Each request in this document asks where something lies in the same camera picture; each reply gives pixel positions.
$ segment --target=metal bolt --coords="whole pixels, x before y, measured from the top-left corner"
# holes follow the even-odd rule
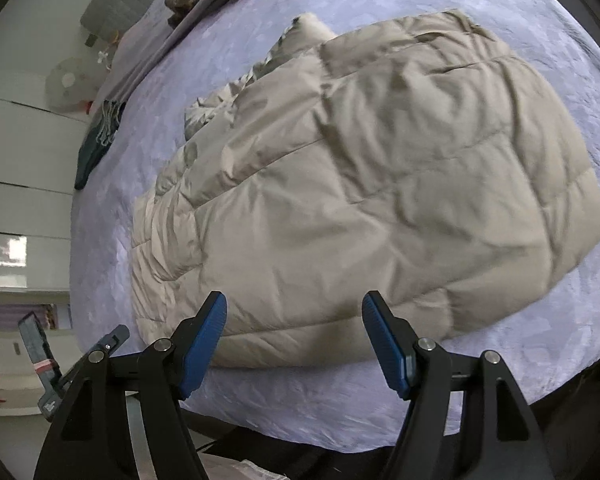
[[[154,343],[154,348],[158,352],[166,352],[169,348],[171,348],[171,340],[167,338],[158,339],[158,341]]]
[[[102,350],[94,350],[89,354],[89,361],[91,363],[99,363],[104,359],[104,352]]]
[[[493,350],[487,350],[484,353],[484,358],[487,359],[492,365],[496,365],[500,362],[500,354],[494,352]]]
[[[418,346],[427,352],[431,352],[436,347],[436,342],[428,337],[418,339]]]

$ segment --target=beige puffer jacket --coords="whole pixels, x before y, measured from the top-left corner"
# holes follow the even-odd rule
[[[133,304],[149,343],[224,292],[216,365],[370,358],[370,289],[418,334],[470,332],[600,240],[564,105],[459,11],[337,38],[303,15],[188,111],[187,139],[136,205]]]

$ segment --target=white wall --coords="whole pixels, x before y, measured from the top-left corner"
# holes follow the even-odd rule
[[[91,0],[10,0],[0,13],[0,70],[46,76],[68,57],[93,55],[80,17]]]

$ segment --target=white wardrobe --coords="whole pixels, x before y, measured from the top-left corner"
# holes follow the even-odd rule
[[[89,118],[53,113],[43,96],[44,78],[0,71],[0,303],[68,303],[73,184]]]

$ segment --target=bed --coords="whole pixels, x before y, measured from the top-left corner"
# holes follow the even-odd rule
[[[121,70],[163,34],[170,12],[156,0],[123,38]],[[140,83],[109,153],[72,209],[71,300],[83,349],[118,323],[144,348],[130,298],[130,230],[136,197],[183,145],[184,109],[246,73],[291,19],[313,12],[336,33],[408,14],[459,8],[507,41],[554,86],[582,130],[600,184],[600,47],[557,0],[233,0],[204,19]],[[600,358],[600,243],[551,293],[448,350],[504,356],[529,402]],[[184,406],[292,442],[343,452],[395,443],[406,405],[377,362],[325,368],[212,368]],[[459,427],[452,399],[447,431]]]

